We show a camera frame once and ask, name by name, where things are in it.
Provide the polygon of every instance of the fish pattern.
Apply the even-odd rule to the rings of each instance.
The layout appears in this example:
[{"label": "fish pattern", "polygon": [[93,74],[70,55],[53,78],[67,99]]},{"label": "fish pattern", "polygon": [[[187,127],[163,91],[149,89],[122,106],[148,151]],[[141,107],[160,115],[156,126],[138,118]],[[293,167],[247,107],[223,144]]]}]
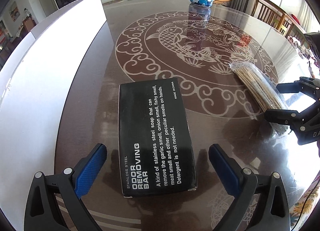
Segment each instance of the fish pattern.
[{"label": "fish pattern", "polygon": [[[223,40],[220,37],[203,33],[204,29],[212,31],[214,35],[223,36]],[[192,31],[194,36],[186,36],[185,32],[188,31]],[[257,61],[250,47],[236,33],[205,20],[180,20],[167,23],[158,28],[156,33],[149,35],[146,40],[152,38],[157,38],[162,46],[174,52],[188,65],[200,68],[208,62],[210,63],[209,71],[218,74],[232,74],[229,64],[233,61],[251,63]],[[195,50],[194,43],[202,40],[210,41],[214,47],[202,47],[200,50]],[[217,50],[229,54],[222,56],[217,53]]]}]

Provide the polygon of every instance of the cable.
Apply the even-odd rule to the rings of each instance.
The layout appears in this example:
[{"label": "cable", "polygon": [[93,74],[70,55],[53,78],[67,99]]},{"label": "cable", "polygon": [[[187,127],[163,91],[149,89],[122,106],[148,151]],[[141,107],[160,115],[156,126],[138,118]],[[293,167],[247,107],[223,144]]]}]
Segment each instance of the cable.
[{"label": "cable", "polygon": [[313,187],[313,189],[312,189],[311,192],[309,193],[308,197],[306,198],[306,200],[305,200],[305,202],[304,202],[304,204],[303,204],[303,206],[302,206],[302,209],[301,209],[301,212],[300,212],[300,216],[299,216],[296,224],[294,225],[293,229],[291,229],[291,231],[293,231],[293,230],[295,229],[295,227],[297,226],[297,224],[298,224],[298,222],[299,222],[299,220],[300,220],[300,218],[301,218],[301,216],[302,216],[302,212],[303,212],[304,206],[306,205],[306,203],[307,203],[310,195],[312,194],[312,192],[313,192],[313,191],[316,189],[316,187],[318,186],[319,182],[320,182],[320,178],[319,178],[319,180],[317,181],[317,184]]}]

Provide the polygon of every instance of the black box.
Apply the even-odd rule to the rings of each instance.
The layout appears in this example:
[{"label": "black box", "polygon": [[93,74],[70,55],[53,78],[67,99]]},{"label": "black box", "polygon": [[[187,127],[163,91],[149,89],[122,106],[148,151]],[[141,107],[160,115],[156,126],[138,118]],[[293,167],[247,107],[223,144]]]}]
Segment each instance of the black box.
[{"label": "black box", "polygon": [[119,157],[125,197],[197,188],[177,78],[120,85]]}]

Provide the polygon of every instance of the dining table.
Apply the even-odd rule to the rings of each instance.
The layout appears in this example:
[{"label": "dining table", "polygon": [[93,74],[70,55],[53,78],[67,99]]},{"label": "dining table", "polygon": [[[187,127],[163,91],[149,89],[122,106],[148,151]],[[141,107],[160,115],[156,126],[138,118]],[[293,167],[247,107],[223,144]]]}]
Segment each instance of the dining table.
[{"label": "dining table", "polygon": [[[101,28],[71,84],[60,120],[55,173],[107,147],[105,164],[82,197],[103,230],[212,230],[233,201],[208,159],[219,144],[242,168],[260,175],[278,172],[292,207],[320,170],[316,142],[298,145],[294,132],[273,133],[248,89],[230,68],[250,62],[270,84],[311,77],[283,35],[262,21],[226,6],[197,7],[189,0],[132,0],[103,6]],[[114,47],[102,53],[103,30]],[[119,85],[176,77],[186,111],[196,164],[196,190],[125,198],[118,143]],[[301,112],[314,100],[302,93],[283,94],[290,110]],[[57,200],[70,230],[76,230],[63,199]],[[238,230],[248,225],[254,196]]]}]

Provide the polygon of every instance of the floral cushion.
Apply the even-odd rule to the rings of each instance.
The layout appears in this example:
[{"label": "floral cushion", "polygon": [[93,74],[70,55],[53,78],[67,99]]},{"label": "floral cushion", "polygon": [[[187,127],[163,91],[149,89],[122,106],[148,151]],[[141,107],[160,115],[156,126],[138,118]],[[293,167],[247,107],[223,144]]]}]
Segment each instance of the floral cushion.
[{"label": "floral cushion", "polygon": [[[308,195],[310,194],[310,192],[312,191],[312,189],[315,187],[315,185],[317,184],[318,180],[320,178],[320,172],[318,173],[317,177],[315,178],[315,180],[313,181],[313,183],[311,184],[311,186],[307,189],[307,191],[303,194],[303,196],[298,200],[298,202],[290,209],[290,222],[291,222],[291,229],[295,226],[295,224],[297,223],[303,204],[306,201]],[[300,220],[298,222],[298,224],[296,225],[296,227],[294,228],[294,231],[298,231],[302,225],[307,221],[308,217],[310,216],[311,212],[313,211],[313,209],[315,208],[316,204],[319,201],[319,187],[320,187],[320,183],[317,185],[317,187],[315,188],[315,190],[312,192],[312,194],[310,195],[308,201],[306,202],[303,211],[302,211],[302,215],[300,217]]]}]

